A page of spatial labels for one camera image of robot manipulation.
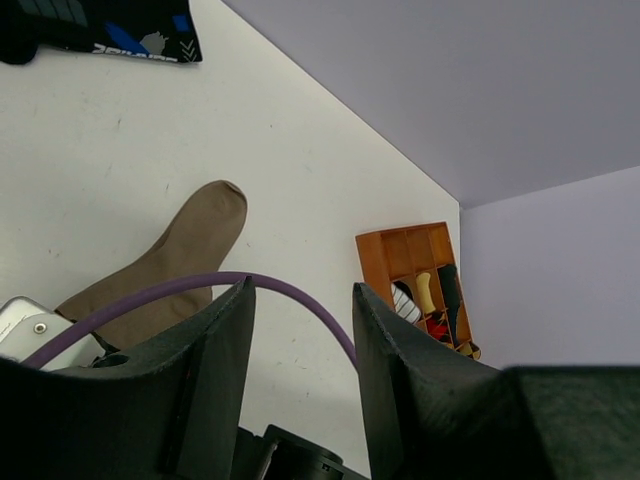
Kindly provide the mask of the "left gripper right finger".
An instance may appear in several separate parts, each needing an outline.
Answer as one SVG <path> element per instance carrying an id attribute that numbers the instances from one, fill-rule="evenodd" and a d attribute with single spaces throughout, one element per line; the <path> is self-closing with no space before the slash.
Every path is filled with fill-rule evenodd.
<path id="1" fill-rule="evenodd" d="M 353 288 L 353 329 L 375 479 L 635 479 L 635 366 L 495 369 Z"/>

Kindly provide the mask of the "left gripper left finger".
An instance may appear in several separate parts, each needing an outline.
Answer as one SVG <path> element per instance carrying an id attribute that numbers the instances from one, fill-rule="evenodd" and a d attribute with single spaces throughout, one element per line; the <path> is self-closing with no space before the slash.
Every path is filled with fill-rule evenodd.
<path id="1" fill-rule="evenodd" d="M 156 337 L 92 367 L 1 363 L 5 479 L 226 479 L 256 292 L 244 280 Z"/>

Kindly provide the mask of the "white black striped sock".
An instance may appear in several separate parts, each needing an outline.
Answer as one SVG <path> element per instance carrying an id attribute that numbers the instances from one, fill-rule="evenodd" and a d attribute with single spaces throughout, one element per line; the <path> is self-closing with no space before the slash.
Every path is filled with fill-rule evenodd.
<path id="1" fill-rule="evenodd" d="M 409 286 L 401 281 L 391 284 L 393 305 L 396 313 L 410 324 L 416 324 L 422 318 L 422 311 L 414 301 Z"/>

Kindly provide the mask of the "brown sock red stripes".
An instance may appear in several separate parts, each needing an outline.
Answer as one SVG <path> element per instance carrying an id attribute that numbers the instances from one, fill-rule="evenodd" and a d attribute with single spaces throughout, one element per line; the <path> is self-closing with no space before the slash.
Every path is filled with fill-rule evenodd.
<path id="1" fill-rule="evenodd" d="M 233 183 L 217 180 L 204 185 L 147 252 L 65 300 L 56 312 L 80 321 L 145 288 L 218 271 L 242 232 L 247 211 L 247 199 Z M 100 327 L 97 334 L 116 349 L 126 350 L 190 318 L 212 300 L 209 287 L 189 290 L 139 307 Z"/>

